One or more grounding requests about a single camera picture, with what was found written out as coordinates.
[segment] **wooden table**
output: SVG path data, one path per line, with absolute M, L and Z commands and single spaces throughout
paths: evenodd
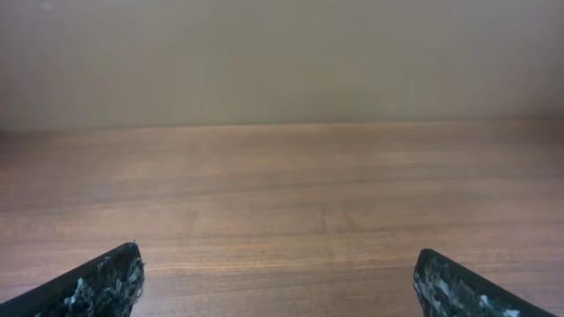
M 564 124 L 0 136 L 0 301 L 125 241 L 133 316 L 421 316 L 424 247 L 564 315 Z

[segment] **wooden surface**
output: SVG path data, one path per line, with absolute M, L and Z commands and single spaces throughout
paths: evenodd
M 134 316 L 421 316 L 431 247 L 564 315 L 564 125 L 0 136 L 0 301 L 124 241 Z

